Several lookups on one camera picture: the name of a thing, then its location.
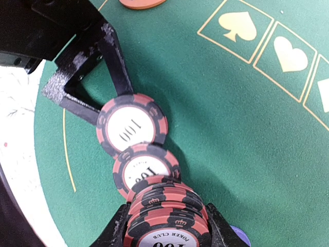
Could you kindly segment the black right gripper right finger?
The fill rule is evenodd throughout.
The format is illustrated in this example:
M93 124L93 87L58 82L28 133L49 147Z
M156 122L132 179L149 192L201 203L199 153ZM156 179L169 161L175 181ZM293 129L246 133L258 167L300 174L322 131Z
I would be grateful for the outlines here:
M208 213L208 222L211 229L211 246L212 247L248 247L231 228L226 219L217 210L214 204L208 203L206 206Z

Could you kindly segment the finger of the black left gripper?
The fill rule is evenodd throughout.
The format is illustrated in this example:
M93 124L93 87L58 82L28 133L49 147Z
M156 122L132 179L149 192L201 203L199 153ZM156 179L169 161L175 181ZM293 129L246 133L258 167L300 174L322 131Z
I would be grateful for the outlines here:
M78 34L55 60L57 70L42 94L86 122L96 125L101 105L78 93L78 84L104 60L117 95L133 94L118 36L108 22L98 22Z

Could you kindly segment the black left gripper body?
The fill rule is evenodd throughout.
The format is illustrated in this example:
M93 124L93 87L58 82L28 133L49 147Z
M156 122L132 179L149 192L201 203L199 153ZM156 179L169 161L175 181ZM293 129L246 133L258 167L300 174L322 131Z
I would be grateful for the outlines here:
M101 19L90 1L1 1L1 65L30 74Z

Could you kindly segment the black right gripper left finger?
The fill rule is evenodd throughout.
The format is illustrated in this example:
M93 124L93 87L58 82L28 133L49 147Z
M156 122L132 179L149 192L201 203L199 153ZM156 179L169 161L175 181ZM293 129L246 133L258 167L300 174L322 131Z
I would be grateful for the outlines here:
M131 204L122 204L103 232L96 239L96 246L117 246L123 247L123 240L127 229L127 216Z

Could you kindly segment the purple small blind button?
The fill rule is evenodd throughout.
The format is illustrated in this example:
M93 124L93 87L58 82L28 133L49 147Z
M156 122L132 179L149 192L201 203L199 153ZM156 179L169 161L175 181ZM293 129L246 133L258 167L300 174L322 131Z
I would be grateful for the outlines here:
M241 240L243 240L249 247L251 247L251 242L244 231L242 231L240 228L232 226L232 225L231 225L231 228L234 230L234 232L239 236L239 238Z

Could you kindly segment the orange big blind button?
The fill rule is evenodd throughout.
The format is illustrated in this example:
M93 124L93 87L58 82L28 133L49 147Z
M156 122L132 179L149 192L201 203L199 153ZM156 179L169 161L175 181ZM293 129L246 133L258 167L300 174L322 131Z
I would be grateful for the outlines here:
M161 5L166 0L119 0L119 2L130 9L144 10Z

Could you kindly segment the red black 100 chip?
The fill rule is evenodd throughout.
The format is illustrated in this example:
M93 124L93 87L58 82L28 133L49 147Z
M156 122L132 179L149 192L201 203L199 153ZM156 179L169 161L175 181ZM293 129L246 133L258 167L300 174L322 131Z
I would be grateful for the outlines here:
M96 134L113 159L134 144L163 144L169 132L167 117L154 99L144 94L121 95L101 109Z

